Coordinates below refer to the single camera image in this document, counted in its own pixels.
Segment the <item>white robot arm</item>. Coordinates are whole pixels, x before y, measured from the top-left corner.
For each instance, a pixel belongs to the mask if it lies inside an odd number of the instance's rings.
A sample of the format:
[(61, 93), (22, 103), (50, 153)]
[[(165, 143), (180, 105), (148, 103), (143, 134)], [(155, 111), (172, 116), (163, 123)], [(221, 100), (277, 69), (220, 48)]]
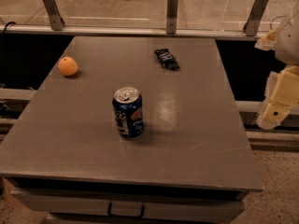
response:
[(286, 64), (279, 73), (270, 73), (256, 119), (260, 128), (272, 130), (299, 104), (299, 3), (277, 29), (256, 42), (255, 48), (273, 50), (276, 59)]

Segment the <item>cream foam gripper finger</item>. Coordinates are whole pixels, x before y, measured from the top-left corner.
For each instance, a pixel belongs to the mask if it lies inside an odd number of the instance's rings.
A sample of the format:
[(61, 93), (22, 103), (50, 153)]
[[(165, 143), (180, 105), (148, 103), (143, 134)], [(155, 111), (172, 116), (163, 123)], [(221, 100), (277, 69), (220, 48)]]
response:
[(256, 120), (257, 125), (264, 130), (272, 130), (280, 124), (279, 114), (276, 108), (261, 109)]
[(267, 35), (264, 35), (260, 38), (254, 45), (256, 49), (268, 51), (274, 50), (277, 41), (277, 32), (278, 29), (271, 30)]

